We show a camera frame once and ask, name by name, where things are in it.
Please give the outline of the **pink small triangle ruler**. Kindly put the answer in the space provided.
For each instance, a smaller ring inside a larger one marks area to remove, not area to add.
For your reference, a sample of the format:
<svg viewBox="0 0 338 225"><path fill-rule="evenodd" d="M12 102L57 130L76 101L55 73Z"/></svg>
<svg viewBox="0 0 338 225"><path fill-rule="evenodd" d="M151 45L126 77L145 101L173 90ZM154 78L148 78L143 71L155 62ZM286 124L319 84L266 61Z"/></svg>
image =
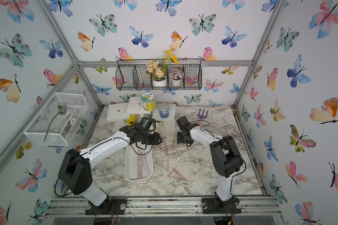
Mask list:
<svg viewBox="0 0 338 225"><path fill-rule="evenodd" d="M167 175L168 178L172 178L178 181L188 181L177 169L173 168Z"/></svg>

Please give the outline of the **pink straight ruler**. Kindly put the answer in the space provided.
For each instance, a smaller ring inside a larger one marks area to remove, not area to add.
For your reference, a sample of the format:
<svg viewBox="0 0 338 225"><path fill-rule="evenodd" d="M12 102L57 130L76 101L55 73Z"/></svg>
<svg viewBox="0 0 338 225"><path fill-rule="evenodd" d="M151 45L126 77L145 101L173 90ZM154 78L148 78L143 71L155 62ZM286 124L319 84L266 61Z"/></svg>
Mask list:
<svg viewBox="0 0 338 225"><path fill-rule="evenodd" d="M143 178L143 162L144 162L144 154L146 151L143 151L141 149L138 149L138 179Z"/></svg>

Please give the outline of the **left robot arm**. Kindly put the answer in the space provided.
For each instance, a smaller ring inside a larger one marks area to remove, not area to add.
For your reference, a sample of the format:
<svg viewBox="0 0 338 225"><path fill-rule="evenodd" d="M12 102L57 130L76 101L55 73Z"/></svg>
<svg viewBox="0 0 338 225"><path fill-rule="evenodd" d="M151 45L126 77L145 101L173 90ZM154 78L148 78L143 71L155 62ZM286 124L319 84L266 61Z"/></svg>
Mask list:
<svg viewBox="0 0 338 225"><path fill-rule="evenodd" d="M71 149L66 152L58 172L62 181L74 195L80 195L92 205L100 207L108 195L100 189L92 178L92 169L110 155L126 147L136 145L146 150L162 143L159 133L155 132L156 120L143 117L140 122L120 128L109 138L80 151Z"/></svg>

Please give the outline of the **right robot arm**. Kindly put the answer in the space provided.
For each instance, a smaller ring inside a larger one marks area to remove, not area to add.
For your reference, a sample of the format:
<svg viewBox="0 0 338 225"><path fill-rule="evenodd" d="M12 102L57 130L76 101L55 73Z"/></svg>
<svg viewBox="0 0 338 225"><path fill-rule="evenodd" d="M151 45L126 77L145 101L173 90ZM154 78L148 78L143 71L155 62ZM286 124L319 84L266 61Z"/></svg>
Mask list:
<svg viewBox="0 0 338 225"><path fill-rule="evenodd" d="M218 187L215 192L216 203L224 207L234 202L232 193L235 177L240 174L240 168L245 164L235 140L232 136L219 136L201 128L200 124L189 122L182 116L177 119L180 132L177 133L177 143L187 146L199 142L211 153L216 172L219 174Z"/></svg>

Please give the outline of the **purple triangle ruler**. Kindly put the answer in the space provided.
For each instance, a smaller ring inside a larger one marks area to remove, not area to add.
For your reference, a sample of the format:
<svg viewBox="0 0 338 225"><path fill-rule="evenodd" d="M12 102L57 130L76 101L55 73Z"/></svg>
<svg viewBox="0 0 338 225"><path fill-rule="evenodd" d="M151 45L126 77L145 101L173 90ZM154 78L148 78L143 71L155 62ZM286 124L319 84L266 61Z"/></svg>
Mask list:
<svg viewBox="0 0 338 225"><path fill-rule="evenodd" d="M160 149L162 150L162 152L164 153L165 156L169 155L169 148L168 145L166 143L166 141L163 141L160 145L159 145Z"/></svg>

